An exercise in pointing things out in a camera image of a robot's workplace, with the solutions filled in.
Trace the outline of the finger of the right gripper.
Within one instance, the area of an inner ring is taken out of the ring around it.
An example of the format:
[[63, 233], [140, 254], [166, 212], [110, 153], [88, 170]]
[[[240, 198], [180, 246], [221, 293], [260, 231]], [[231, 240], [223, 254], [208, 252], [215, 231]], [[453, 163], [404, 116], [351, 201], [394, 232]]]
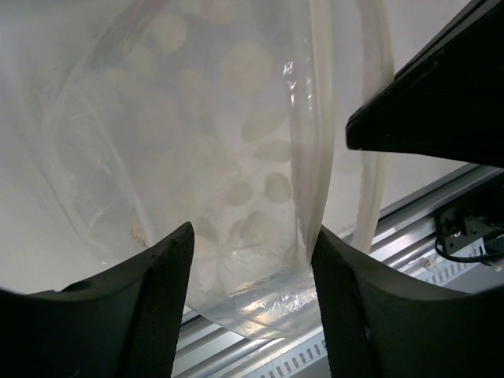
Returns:
[[471, 1], [346, 125], [351, 150], [503, 166], [503, 3]]

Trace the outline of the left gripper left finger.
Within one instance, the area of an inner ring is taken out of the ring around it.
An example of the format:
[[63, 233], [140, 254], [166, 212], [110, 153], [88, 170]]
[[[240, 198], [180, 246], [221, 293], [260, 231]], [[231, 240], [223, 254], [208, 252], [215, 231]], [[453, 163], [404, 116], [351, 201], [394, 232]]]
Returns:
[[185, 223], [61, 291], [2, 291], [2, 376], [170, 376], [194, 246]]

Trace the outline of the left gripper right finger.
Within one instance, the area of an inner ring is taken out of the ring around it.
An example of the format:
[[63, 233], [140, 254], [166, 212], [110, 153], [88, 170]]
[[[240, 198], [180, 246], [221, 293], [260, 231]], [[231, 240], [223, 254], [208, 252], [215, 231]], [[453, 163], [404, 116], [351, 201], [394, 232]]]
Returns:
[[500, 377], [503, 289], [407, 276], [320, 230], [312, 268], [334, 377]]

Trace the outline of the clear zip top bag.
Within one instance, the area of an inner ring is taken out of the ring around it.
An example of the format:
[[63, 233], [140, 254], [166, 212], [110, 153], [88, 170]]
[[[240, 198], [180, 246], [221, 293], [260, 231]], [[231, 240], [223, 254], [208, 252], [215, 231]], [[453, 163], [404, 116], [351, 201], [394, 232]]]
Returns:
[[186, 305], [252, 339], [319, 325], [322, 225], [368, 252], [382, 1], [4, 1], [1, 286], [59, 290], [195, 232]]

